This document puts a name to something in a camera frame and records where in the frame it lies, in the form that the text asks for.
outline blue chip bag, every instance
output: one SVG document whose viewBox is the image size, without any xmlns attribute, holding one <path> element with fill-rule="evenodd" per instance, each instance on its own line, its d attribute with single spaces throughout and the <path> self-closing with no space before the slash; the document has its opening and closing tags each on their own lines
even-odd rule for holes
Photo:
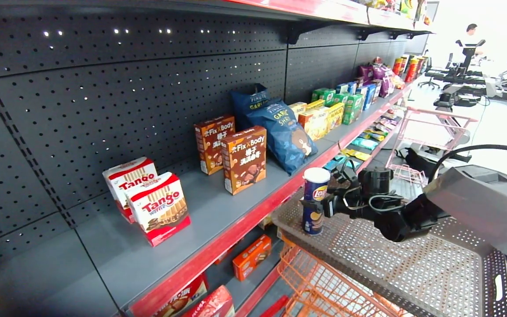
<svg viewBox="0 0 507 317">
<path fill-rule="evenodd" d="M 267 130 L 267 147 L 289 175 L 300 168 L 307 157 L 318 153 L 316 145 L 283 100 L 271 100 L 247 117 L 252 125 Z"/>
<path fill-rule="evenodd" d="M 247 114 L 263 107 L 269 100 L 267 88 L 262 84 L 253 86 L 254 93 L 251 95 L 242 94 L 241 92 L 230 92 L 232 102 L 234 103 L 234 116 L 238 130 L 249 129 L 255 124 L 251 124 L 247 118 Z"/>
</svg>

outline shelf bracket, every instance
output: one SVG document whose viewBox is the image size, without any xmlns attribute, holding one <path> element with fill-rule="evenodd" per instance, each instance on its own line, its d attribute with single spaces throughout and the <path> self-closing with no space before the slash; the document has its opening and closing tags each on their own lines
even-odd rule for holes
<svg viewBox="0 0 507 317">
<path fill-rule="evenodd" d="M 366 41 L 369 35 L 384 32 L 384 28 L 360 28 L 357 38 Z"/>
<path fill-rule="evenodd" d="M 296 44 L 300 34 L 306 32 L 325 28 L 326 26 L 333 26 L 335 24 L 342 24 L 339 21 L 304 21 L 304 22 L 291 22 L 287 30 L 287 44 Z"/>
</svg>

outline shelf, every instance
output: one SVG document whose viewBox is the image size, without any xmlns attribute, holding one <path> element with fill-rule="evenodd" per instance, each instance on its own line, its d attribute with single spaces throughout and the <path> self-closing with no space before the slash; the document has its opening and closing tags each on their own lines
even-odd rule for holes
<svg viewBox="0 0 507 317">
<path fill-rule="evenodd" d="M 334 0 L 229 0 L 328 20 L 368 25 L 367 7 L 352 1 Z"/>
<path fill-rule="evenodd" d="M 0 265 L 0 317 L 110 317 L 116 313 L 73 230 Z"/>
<path fill-rule="evenodd" d="M 157 247 L 150 247 L 139 227 L 114 207 L 81 224 L 76 231 L 117 305 L 127 309 L 153 289 L 161 290 L 159 302 L 167 303 L 296 191 L 305 168 L 324 166 L 338 153 L 337 142 L 346 146 L 409 90 L 410 85 L 379 99 L 357 122 L 316 141 L 318 155 L 291 177 L 268 159 L 267 178 L 232 196 L 221 172 L 207 176 L 197 169 L 181 175 L 191 225 Z"/>
</svg>

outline chip can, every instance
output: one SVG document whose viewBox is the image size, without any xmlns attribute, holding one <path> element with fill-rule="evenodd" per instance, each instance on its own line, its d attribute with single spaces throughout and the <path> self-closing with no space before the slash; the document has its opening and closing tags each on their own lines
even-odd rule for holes
<svg viewBox="0 0 507 317">
<path fill-rule="evenodd" d="M 330 172 L 323 168 L 309 168 L 304 171 L 304 200 L 322 201 L 326 197 L 326 189 L 330 181 Z M 302 228 L 310 235 L 322 232 L 322 213 L 303 207 Z"/>
</svg>

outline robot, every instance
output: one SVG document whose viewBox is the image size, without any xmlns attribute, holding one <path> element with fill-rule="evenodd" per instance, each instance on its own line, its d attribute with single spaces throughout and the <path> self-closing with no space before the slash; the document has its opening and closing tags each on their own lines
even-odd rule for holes
<svg viewBox="0 0 507 317">
<path fill-rule="evenodd" d="M 359 174 L 337 166 L 332 174 L 346 188 L 327 189 L 322 201 L 304 201 L 304 207 L 325 217 L 344 213 L 352 219 L 373 221 L 381 234 L 394 242 L 427 235 L 438 221 L 455 217 L 507 256 L 507 175 L 476 165 L 451 168 L 434 179 L 442 162 L 459 152 L 507 146 L 463 147 L 444 155 L 435 165 L 429 184 L 412 201 L 390 190 L 393 171 L 364 169 Z"/>
</svg>

